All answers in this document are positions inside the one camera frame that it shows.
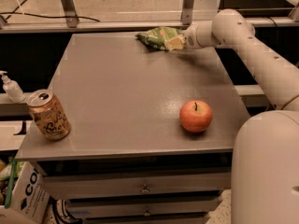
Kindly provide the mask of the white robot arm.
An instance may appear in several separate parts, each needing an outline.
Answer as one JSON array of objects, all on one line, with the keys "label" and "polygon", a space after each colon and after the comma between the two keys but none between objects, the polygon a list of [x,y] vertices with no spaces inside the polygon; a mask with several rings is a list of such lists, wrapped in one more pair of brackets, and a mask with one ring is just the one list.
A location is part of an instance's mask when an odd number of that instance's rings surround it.
[{"label": "white robot arm", "polygon": [[233,49],[273,106],[235,138],[231,224],[299,224],[299,69],[233,9],[190,25],[183,37],[188,49]]}]

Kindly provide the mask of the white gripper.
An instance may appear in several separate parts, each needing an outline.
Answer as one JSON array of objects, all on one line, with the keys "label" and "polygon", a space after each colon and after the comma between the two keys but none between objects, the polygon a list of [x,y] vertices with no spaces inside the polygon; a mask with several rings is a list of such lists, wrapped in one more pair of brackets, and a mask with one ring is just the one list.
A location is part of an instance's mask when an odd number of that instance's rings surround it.
[{"label": "white gripper", "polygon": [[216,47],[219,40],[212,34],[211,21],[199,21],[192,24],[184,31],[184,37],[178,35],[164,42],[168,50],[181,50],[186,46],[188,49],[204,49]]}]

